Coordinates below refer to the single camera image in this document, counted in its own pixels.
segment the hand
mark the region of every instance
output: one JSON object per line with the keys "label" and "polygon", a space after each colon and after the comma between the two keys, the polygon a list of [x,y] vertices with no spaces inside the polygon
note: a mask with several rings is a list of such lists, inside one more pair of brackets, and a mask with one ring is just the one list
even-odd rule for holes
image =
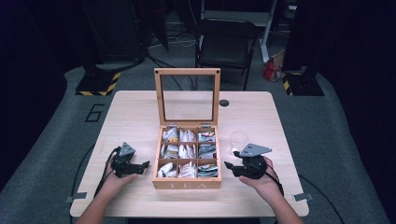
{"label": "hand", "polygon": [[127,184],[131,183],[135,178],[137,178],[137,174],[127,175],[122,178],[118,178],[111,169],[112,161],[113,158],[108,163],[108,166],[106,168],[106,175],[108,175],[110,172],[111,174],[108,175],[105,183],[103,184],[102,188],[98,193],[106,196],[110,200],[115,198]]}
{"label": "hand", "polygon": [[[267,162],[268,166],[274,168],[274,165],[270,159],[264,157],[264,160]],[[267,167],[266,172],[269,175],[276,177],[275,172],[270,167]],[[250,179],[245,176],[239,176],[239,180],[242,183],[253,187],[257,193],[259,193],[259,195],[268,203],[274,200],[275,197],[283,197],[277,183],[268,177],[268,175],[263,175],[260,179]]]}

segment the dark background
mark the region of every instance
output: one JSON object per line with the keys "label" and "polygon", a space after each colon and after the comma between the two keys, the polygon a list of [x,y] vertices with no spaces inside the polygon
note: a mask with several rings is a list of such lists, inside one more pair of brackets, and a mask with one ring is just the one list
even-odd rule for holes
{"label": "dark background", "polygon": [[[302,0],[284,63],[284,70],[307,65],[332,83],[391,222],[396,222],[394,9],[392,1]],[[77,1],[2,1],[0,22],[2,189],[62,101],[64,73],[104,57]],[[128,31],[133,52],[144,42],[144,31],[136,28]]]}

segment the tea packet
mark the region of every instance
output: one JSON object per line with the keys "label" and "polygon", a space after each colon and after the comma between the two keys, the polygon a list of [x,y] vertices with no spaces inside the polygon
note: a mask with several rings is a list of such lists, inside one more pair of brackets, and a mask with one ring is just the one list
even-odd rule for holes
{"label": "tea packet", "polygon": [[187,150],[183,145],[178,147],[178,157],[181,159],[187,159]]}
{"label": "tea packet", "polygon": [[168,162],[164,166],[161,167],[161,169],[158,171],[158,177],[166,177],[166,174],[169,173],[173,168],[173,163]]}
{"label": "tea packet", "polygon": [[213,159],[216,153],[216,146],[212,144],[201,144],[198,150],[199,159]]}
{"label": "tea packet", "polygon": [[196,177],[195,164],[192,161],[179,165],[178,170],[178,177]]}
{"label": "tea packet", "polygon": [[181,142],[195,142],[196,136],[191,130],[180,130],[180,141]]}
{"label": "tea packet", "polygon": [[178,142],[177,128],[173,127],[168,131],[163,132],[164,142]]}
{"label": "tea packet", "polygon": [[195,145],[192,145],[192,147],[187,145],[187,157],[189,159],[195,159],[197,157]]}
{"label": "tea packet", "polygon": [[198,141],[199,142],[215,142],[216,136],[215,132],[205,132],[205,133],[198,133]]}
{"label": "tea packet", "polygon": [[189,136],[189,142],[195,142],[197,140],[195,133],[193,133],[191,130],[187,130],[187,135]]}
{"label": "tea packet", "polygon": [[177,159],[178,157],[178,148],[175,145],[168,145],[166,147],[165,153],[163,155],[164,159]]}
{"label": "tea packet", "polygon": [[176,167],[173,166],[172,162],[166,163],[158,171],[158,177],[176,177],[176,175],[177,175],[177,170]]}
{"label": "tea packet", "polygon": [[218,173],[218,166],[216,164],[204,164],[198,166],[198,176],[200,177],[217,177]]}

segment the wooden frame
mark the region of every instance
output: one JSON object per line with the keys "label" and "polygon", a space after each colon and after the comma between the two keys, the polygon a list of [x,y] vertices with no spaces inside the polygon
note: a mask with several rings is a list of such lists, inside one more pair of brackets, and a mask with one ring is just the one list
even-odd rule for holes
{"label": "wooden frame", "polygon": [[[219,117],[219,82],[220,82],[220,69],[218,68],[158,68],[154,70],[155,83],[157,90],[157,101],[158,110],[160,116],[161,128],[158,137],[158,146],[155,156],[152,183],[155,189],[219,189],[221,185],[221,172],[220,172],[220,154],[219,154],[219,140],[214,142],[200,142],[198,141],[199,133],[214,132],[215,136],[219,136],[218,133],[218,117]],[[168,119],[165,114],[165,100],[163,89],[163,77],[169,76],[213,76],[213,91],[211,93],[211,118],[210,119]],[[173,103],[183,101],[178,99],[180,95],[189,97],[189,100],[199,100],[201,102],[202,95],[208,96],[207,91],[186,91],[188,94],[180,94],[180,92],[169,91],[170,97],[176,99]],[[191,113],[195,111],[194,108],[187,108],[191,110]],[[163,132],[171,129],[170,124],[176,125],[177,133],[180,130],[191,130],[197,136],[197,140],[194,142],[180,142],[169,143],[163,141]],[[161,156],[162,147],[168,147],[170,145],[179,147],[180,145],[189,145],[198,148],[203,144],[209,144],[216,147],[215,157],[213,159],[164,159]],[[158,171],[163,165],[168,162],[172,162],[174,167],[177,168],[177,174],[179,173],[179,165],[192,162],[196,168],[203,164],[216,164],[218,166],[217,177],[158,177]]]}

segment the black stand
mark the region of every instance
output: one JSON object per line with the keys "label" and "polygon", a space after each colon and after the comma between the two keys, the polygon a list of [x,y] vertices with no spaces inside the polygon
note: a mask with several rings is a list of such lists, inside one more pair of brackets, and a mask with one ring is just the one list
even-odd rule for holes
{"label": "black stand", "polygon": [[115,88],[119,73],[142,63],[143,59],[117,69],[101,69],[96,65],[84,66],[85,75],[76,87],[76,95],[109,95]]}
{"label": "black stand", "polygon": [[283,73],[282,81],[288,95],[324,96],[315,77],[308,77],[300,73]]}

